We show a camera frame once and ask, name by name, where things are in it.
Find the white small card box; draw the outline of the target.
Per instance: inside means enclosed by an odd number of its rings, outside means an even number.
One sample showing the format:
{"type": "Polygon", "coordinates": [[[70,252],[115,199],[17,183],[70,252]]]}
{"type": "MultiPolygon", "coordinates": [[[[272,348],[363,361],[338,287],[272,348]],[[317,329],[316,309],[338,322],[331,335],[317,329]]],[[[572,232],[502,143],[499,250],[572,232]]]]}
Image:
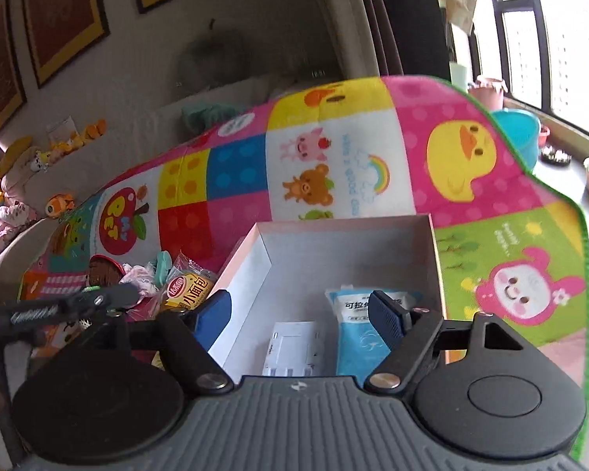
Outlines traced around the white small card box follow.
{"type": "Polygon", "coordinates": [[[319,375],[324,365],[325,341],[324,330],[317,322],[277,322],[263,362],[263,375],[319,375]]]}

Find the packaged bread bun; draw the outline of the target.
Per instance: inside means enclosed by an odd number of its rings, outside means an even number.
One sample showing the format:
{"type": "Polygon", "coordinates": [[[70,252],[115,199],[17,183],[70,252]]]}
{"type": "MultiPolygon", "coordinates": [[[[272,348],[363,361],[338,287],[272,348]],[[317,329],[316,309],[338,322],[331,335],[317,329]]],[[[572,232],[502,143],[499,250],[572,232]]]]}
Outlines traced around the packaged bread bun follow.
{"type": "Polygon", "coordinates": [[[175,258],[159,293],[160,312],[191,312],[197,309],[214,288],[216,279],[215,273],[181,252],[175,258]]]}

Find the framed picture on wall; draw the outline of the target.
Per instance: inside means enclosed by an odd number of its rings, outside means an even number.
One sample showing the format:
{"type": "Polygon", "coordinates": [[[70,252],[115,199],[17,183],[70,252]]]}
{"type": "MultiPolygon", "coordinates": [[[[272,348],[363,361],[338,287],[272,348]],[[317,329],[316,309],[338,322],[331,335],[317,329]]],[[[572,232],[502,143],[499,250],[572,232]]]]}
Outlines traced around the framed picture on wall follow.
{"type": "Polygon", "coordinates": [[[22,10],[39,87],[109,35],[103,0],[22,0],[22,10]]]}

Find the pink plush toy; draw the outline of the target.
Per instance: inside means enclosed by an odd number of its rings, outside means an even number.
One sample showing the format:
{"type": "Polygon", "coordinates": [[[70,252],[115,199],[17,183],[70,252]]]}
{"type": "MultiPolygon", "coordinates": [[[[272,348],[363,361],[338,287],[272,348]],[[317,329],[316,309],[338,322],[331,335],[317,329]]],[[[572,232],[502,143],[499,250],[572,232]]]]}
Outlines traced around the pink plush toy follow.
{"type": "Polygon", "coordinates": [[[0,254],[36,220],[35,210],[24,203],[0,206],[0,254]]]}

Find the blue tissue pack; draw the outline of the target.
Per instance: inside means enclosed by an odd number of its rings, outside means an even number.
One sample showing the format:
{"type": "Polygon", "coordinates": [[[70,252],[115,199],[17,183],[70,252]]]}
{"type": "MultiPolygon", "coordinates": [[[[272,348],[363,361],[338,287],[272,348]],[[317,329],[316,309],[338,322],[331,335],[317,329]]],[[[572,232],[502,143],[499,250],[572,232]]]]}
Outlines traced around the blue tissue pack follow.
{"type": "Polygon", "coordinates": [[[390,351],[412,328],[410,315],[402,315],[396,323],[391,347],[379,334],[369,318],[369,298],[372,287],[342,286],[326,291],[338,321],[336,374],[353,376],[359,386],[385,360],[390,351]]]}

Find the teal plastic toy frame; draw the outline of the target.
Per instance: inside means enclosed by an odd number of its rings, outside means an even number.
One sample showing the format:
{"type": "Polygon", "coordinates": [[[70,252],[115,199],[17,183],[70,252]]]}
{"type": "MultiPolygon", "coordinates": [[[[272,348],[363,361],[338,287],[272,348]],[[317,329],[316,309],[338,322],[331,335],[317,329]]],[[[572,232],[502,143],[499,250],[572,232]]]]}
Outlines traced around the teal plastic toy frame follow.
{"type": "Polygon", "coordinates": [[[172,258],[168,251],[160,251],[157,254],[154,261],[154,283],[158,288],[166,283],[172,265],[172,258]]]}

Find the blue plastic basin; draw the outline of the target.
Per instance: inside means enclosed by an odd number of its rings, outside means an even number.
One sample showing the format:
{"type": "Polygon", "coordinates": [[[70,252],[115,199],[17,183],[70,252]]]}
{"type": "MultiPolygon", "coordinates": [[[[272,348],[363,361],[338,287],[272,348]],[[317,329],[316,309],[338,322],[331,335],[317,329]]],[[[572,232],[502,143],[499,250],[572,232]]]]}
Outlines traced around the blue plastic basin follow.
{"type": "Polygon", "coordinates": [[[532,171],[540,155],[540,120],[528,111],[511,108],[492,112],[492,118],[498,123],[525,167],[532,171]]]}

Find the yellow plush toys row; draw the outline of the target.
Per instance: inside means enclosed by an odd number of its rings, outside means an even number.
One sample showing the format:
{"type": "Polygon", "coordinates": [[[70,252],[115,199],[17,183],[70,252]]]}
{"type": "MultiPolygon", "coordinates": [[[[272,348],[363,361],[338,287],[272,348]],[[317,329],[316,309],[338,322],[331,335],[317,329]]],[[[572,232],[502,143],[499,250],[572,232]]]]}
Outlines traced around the yellow plush toys row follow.
{"type": "Polygon", "coordinates": [[[51,140],[49,151],[38,150],[30,162],[30,170],[34,172],[48,169],[56,164],[63,157],[78,151],[89,145],[90,142],[96,141],[105,135],[107,122],[105,119],[99,119],[96,123],[90,123],[82,131],[72,130],[66,141],[51,140]]]}

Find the colourful cartoon play mat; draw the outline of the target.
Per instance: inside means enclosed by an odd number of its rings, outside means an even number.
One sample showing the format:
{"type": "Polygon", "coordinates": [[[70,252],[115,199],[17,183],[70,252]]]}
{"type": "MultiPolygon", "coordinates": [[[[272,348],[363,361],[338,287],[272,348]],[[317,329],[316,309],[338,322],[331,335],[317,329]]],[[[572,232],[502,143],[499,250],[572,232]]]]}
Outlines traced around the colourful cartoon play mat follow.
{"type": "Polygon", "coordinates": [[[589,329],[584,216],[443,81],[303,90],[130,169],[57,231],[23,294],[79,292],[97,258],[141,265],[159,251],[218,281],[257,223],[399,216],[430,218],[444,297],[403,393],[335,372],[246,375],[226,394],[186,396],[163,367],[156,318],[112,320],[16,393],[23,468],[576,469],[589,346],[547,352],[589,329]]]}

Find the pink cardboard box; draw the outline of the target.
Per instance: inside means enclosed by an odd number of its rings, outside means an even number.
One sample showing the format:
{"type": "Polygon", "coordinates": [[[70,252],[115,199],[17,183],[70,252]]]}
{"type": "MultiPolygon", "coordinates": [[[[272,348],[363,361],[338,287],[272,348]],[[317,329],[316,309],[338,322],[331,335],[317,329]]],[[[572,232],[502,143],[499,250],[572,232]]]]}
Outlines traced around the pink cardboard box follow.
{"type": "Polygon", "coordinates": [[[232,316],[209,354],[234,381],[263,375],[274,324],[313,321],[326,338],[319,375],[335,374],[338,321],[326,291],[342,286],[372,287],[440,309],[444,297],[430,218],[257,223],[216,283],[230,294],[232,316]]]}

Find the orange fish plush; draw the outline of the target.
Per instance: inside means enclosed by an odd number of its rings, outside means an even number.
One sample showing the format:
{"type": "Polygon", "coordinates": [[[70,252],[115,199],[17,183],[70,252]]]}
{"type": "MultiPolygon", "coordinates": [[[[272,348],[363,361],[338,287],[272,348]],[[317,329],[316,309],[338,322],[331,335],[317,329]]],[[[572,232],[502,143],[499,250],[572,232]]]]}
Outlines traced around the orange fish plush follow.
{"type": "Polygon", "coordinates": [[[57,219],[73,210],[74,207],[75,200],[71,195],[59,194],[49,198],[45,204],[44,212],[46,217],[57,219]]]}

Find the grey neck pillow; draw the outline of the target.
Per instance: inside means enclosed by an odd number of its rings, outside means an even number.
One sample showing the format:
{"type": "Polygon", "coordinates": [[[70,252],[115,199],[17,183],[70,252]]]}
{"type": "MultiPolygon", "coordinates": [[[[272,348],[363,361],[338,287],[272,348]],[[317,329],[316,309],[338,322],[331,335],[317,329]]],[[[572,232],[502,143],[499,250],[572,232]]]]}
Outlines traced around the grey neck pillow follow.
{"type": "Polygon", "coordinates": [[[250,50],[237,30],[211,30],[189,43],[176,64],[178,83],[191,94],[247,79],[250,50]]]}

